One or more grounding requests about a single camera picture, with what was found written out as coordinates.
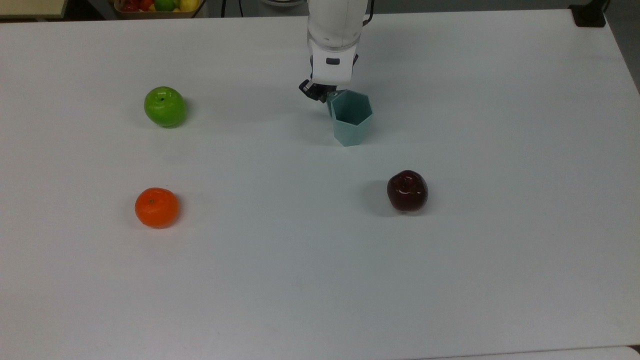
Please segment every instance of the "fruit bowl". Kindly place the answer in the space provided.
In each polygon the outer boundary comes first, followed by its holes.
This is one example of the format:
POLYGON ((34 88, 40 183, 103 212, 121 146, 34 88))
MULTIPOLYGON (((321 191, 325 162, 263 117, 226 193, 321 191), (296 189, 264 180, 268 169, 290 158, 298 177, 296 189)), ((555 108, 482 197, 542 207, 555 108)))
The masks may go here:
MULTIPOLYGON (((204 0, 198 0, 198 7, 204 0)), ((194 17, 196 10, 192 12, 123 12, 120 11, 124 6, 125 0, 114 0, 113 9, 119 19, 138 20, 138 19, 188 19, 194 17)), ((209 17, 207 7, 203 6, 195 17, 209 17)))

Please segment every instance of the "basket of fruit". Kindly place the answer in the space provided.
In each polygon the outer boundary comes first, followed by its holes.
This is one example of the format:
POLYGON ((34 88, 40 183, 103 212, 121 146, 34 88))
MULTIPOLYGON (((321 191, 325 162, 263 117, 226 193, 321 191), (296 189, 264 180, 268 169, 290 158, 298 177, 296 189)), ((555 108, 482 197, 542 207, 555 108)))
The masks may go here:
POLYGON ((120 19, 186 19, 201 11, 206 0, 114 0, 120 19))

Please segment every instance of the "orange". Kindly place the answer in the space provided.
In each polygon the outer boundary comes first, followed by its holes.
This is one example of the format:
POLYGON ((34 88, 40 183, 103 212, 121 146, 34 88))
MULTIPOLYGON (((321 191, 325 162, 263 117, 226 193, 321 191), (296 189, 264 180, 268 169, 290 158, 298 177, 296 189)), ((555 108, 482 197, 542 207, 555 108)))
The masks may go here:
POLYGON ((146 226, 167 227, 178 216, 178 198, 167 189, 149 188, 136 200, 136 216, 146 226))

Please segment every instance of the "lemon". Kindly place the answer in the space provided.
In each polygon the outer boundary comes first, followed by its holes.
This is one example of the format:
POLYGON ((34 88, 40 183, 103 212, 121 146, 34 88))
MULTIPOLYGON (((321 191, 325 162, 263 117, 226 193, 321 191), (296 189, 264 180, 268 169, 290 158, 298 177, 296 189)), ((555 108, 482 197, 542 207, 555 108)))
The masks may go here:
POLYGON ((180 10, 192 12, 198 8, 200 0, 180 0, 180 10))

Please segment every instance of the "green apple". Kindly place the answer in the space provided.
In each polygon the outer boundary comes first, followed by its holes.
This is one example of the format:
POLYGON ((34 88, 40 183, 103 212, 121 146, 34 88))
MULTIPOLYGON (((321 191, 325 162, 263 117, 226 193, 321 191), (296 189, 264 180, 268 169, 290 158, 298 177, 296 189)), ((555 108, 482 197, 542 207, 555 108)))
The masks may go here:
POLYGON ((160 126, 176 126, 184 120, 187 106, 179 92, 168 86, 160 86, 145 97, 145 113, 160 126))
POLYGON ((157 12, 172 12, 173 0, 154 0, 157 12))

